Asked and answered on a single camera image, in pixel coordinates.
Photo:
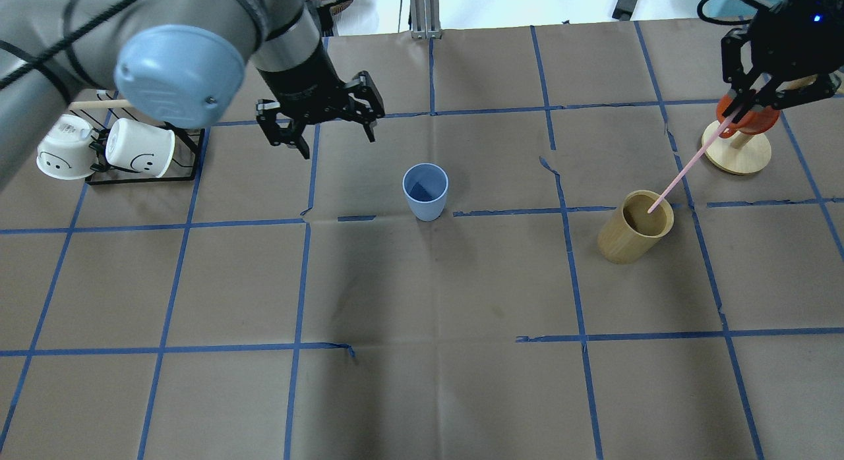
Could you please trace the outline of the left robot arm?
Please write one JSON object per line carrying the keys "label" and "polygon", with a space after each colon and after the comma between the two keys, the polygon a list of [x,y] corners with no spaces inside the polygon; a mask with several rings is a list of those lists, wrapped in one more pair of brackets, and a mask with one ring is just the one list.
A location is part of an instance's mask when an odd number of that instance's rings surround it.
{"label": "left robot arm", "polygon": [[305,0],[2,0],[2,185],[83,90],[117,90],[179,129],[217,123],[253,64],[289,118],[271,144],[343,119],[374,141],[385,115],[367,72],[344,82]]}

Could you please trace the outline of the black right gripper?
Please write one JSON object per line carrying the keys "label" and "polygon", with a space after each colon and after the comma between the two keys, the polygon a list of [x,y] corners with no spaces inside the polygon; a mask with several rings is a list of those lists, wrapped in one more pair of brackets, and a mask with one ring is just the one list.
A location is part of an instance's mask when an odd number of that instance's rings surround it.
{"label": "black right gripper", "polygon": [[747,129],[766,108],[775,111],[828,99],[842,67],[842,0],[782,0],[756,9],[747,29],[721,39],[721,72],[730,84],[721,98],[721,120]]}

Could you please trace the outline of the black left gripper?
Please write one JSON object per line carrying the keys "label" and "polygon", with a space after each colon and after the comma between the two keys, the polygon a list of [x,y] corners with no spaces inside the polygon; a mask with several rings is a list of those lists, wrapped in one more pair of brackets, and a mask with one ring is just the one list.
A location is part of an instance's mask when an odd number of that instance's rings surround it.
{"label": "black left gripper", "polygon": [[[256,102],[256,123],[271,146],[297,150],[304,159],[311,149],[303,138],[305,123],[343,119],[363,127],[376,142],[377,121],[385,117],[383,98],[369,72],[343,80],[322,42],[304,49],[282,42],[266,42],[255,54],[255,67],[276,101]],[[278,116],[290,117],[286,127]]]}

